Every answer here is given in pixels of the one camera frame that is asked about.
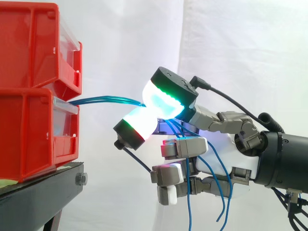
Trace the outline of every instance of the red storage bin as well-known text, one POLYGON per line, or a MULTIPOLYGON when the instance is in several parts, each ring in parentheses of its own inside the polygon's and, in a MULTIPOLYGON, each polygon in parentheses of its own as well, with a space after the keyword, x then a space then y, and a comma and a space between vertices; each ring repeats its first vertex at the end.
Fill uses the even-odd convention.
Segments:
POLYGON ((0 89, 0 179, 23 182, 78 158, 79 107, 49 89, 0 89))
POLYGON ((0 88, 49 88, 65 101, 81 94, 82 45, 54 3, 0 1, 0 88))

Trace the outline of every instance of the blue wire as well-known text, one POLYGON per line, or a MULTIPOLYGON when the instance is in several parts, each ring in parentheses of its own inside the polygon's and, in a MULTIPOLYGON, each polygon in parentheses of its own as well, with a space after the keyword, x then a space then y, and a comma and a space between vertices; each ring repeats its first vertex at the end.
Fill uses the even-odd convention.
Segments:
MULTIPOLYGON (((189 131, 187 128, 185 128, 184 126, 182 126, 182 125, 179 124, 179 123, 178 123, 178 126, 180 126, 182 129, 186 130, 187 132, 189 132, 190 134, 192 134, 192 135, 194 135, 194 136, 200 136, 200 135, 197 134, 197 133, 194 133, 194 132, 192 132, 192 131, 189 131)), ((208 144, 211 146, 211 148, 213 149, 213 151, 214 151, 214 153, 215 153, 215 155, 216 155, 218 161, 220 162, 220 164, 221 164, 223 170, 225 171, 225 173, 226 173, 226 175, 227 175, 228 182, 229 182, 229 185, 230 185, 230 195, 229 195, 228 203, 227 203, 226 218, 225 218, 225 222, 224 222, 224 224, 223 224, 223 226, 222 226, 222 228, 221 228, 221 230, 220 230, 220 231, 222 231, 222 230, 225 228, 225 226, 226 226, 226 224, 227 224, 227 221, 228 221, 228 214, 229 214, 229 208, 230 208, 230 200, 231 200, 231 198, 232 198, 233 185, 232 185, 232 182, 231 182, 229 173, 228 173, 228 171, 226 170, 226 167, 224 166, 223 162, 221 161, 221 159, 220 159, 220 157, 219 157, 219 155, 218 155, 218 153, 217 153, 215 147, 214 147, 209 141, 208 141, 207 143, 208 143, 208 144)))
POLYGON ((123 100, 123 101, 129 101, 129 102, 136 103, 136 104, 141 104, 137 100, 133 100, 133 99, 125 98, 125 97, 119 97, 119 96, 110 96, 110 95, 79 99, 79 100, 70 101, 70 103, 75 104, 75 103, 84 102, 84 101, 110 100, 110 99, 123 100))
MULTIPOLYGON (((182 136, 185 137, 185 134, 183 133, 183 131, 179 128, 179 126, 177 125, 177 123, 173 120, 167 121, 165 120, 165 122, 168 124, 168 126, 171 128, 171 130, 173 131, 173 133, 179 138, 180 136, 176 133, 176 131, 174 130, 174 128, 172 127, 172 125, 170 124, 170 122, 181 132, 182 136)), ((188 205, 188 214, 189 214, 189 228, 188 231, 192 230, 192 210, 191 210, 191 199, 190 199, 190 194, 191 194, 191 182, 189 181, 189 159, 186 158, 186 178, 187 178, 187 205, 188 205)))
POLYGON ((142 104, 137 104, 134 102, 129 101, 122 101, 122 100, 96 100, 96 101, 84 101, 84 102, 70 102, 72 105, 83 105, 83 104, 90 104, 90 103, 122 103, 122 104, 131 104, 135 106, 142 106, 142 104))
POLYGON ((219 217, 217 218, 216 222, 218 222, 220 220, 220 218, 222 217, 223 213, 225 212, 225 209, 226 209, 226 204, 225 204, 225 200, 223 198, 223 192, 222 192, 222 189, 221 189, 221 186, 220 186, 220 183, 213 171, 213 169, 211 168, 211 166, 201 157, 201 156, 198 156, 198 158, 203 162, 205 163, 205 165, 208 167, 208 169, 211 171, 213 177, 214 177, 214 180, 218 186, 218 189, 219 189, 219 192, 220 192, 220 196, 221 196, 221 199, 222 199, 222 212, 220 213, 219 217))
POLYGON ((181 133, 182 137, 185 137, 184 132, 182 131, 182 129, 178 126, 178 123, 176 121, 174 121, 173 119, 169 120, 181 133))
POLYGON ((170 124, 170 122, 168 120, 165 120, 165 122, 168 124, 168 126, 171 128, 171 130, 173 131, 174 135, 176 135, 178 138, 180 138, 180 136, 178 135, 178 133, 174 130, 174 128, 172 127, 172 125, 170 124))
POLYGON ((225 173, 226 173, 226 175, 227 175, 228 182, 229 182, 229 185, 230 185, 230 194, 229 194, 229 197, 228 197, 226 218, 225 218, 225 222, 223 223, 223 225, 222 225, 222 227, 221 227, 221 229, 220 229, 220 231, 222 231, 222 230, 225 228, 225 226, 226 226, 226 224, 227 224, 227 222, 228 222, 228 214, 229 214, 229 208, 230 208, 230 200, 231 200, 231 198, 232 198, 233 185, 232 185, 232 182, 231 182, 229 173, 228 173, 228 171, 226 170, 225 165, 222 163, 222 161, 221 161, 221 159, 220 159, 220 157, 219 157, 219 155, 218 155, 218 153, 217 153, 215 147, 214 147, 209 141, 208 141, 207 143, 208 143, 208 145, 210 145, 211 148, 213 149, 213 151, 214 151, 214 153, 215 153, 215 155, 216 155, 218 161, 220 162, 220 164, 221 164, 223 170, 225 171, 225 173))
POLYGON ((188 214, 189 214, 189 228, 188 230, 192 230, 192 210, 191 210, 191 200, 190 200, 190 194, 191 194, 191 183, 189 180, 189 159, 186 158, 186 172, 187 172, 187 205, 188 205, 188 214))

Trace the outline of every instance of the coiled black cable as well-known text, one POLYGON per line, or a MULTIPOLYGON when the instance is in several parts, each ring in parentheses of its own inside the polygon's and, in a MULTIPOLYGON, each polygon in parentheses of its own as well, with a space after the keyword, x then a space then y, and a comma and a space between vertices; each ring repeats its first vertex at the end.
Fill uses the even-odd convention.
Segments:
POLYGON ((205 82, 203 79, 194 76, 190 84, 195 87, 195 88, 201 88, 205 90, 210 90, 212 92, 215 92, 216 94, 220 95, 221 97, 225 98, 226 100, 230 101, 232 104, 240 108, 243 112, 245 112, 249 117, 251 117, 253 120, 261 124, 263 127, 265 127, 269 131, 273 132, 281 132, 284 133, 284 130, 282 127, 279 125, 279 123, 274 120, 268 113, 261 113, 258 118, 254 116, 251 112, 249 112, 246 108, 244 108, 240 103, 236 102, 233 98, 230 96, 226 95, 225 93, 217 90, 216 88, 212 87, 210 84, 205 82))

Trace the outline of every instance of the bolt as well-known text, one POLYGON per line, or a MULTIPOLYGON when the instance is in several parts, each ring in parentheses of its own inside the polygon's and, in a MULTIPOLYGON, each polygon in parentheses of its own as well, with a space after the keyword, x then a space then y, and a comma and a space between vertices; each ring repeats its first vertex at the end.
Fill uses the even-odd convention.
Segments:
POLYGON ((87 185, 87 183, 88 183, 88 174, 85 172, 77 173, 76 185, 82 186, 82 185, 87 185))

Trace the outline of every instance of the white fabric background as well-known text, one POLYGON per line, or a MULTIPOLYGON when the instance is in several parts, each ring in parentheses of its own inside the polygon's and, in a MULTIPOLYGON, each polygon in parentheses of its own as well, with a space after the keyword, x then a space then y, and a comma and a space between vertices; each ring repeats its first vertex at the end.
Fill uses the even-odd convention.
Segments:
MULTIPOLYGON (((305 0, 56 0, 83 43, 83 95, 141 100, 158 66, 204 78, 253 113, 269 112, 286 132, 308 136, 308 3, 305 0)), ((199 91, 214 112, 237 110, 199 91)), ((113 126, 133 107, 83 105, 80 158, 89 174, 84 191, 63 210, 59 231, 184 231, 186 198, 157 206, 156 186, 118 151, 113 126)), ((136 154, 163 162, 152 137, 136 154)), ((192 230, 219 230, 220 198, 192 196, 192 230)), ((275 195, 260 185, 231 202, 227 231, 291 230, 275 195)))
MULTIPOLYGON (((287 133, 308 136, 307 12, 307 1, 187 0, 178 73, 202 77, 252 113, 270 113, 287 133)), ((214 112, 238 111, 212 92, 199 92, 197 103, 214 112)), ((250 185, 247 195, 231 201, 225 230, 292 230, 275 194, 250 185)), ((191 197, 192 230, 220 229, 220 200, 191 197)), ((155 231, 186 230, 185 209, 186 198, 175 207, 160 206, 155 231)))

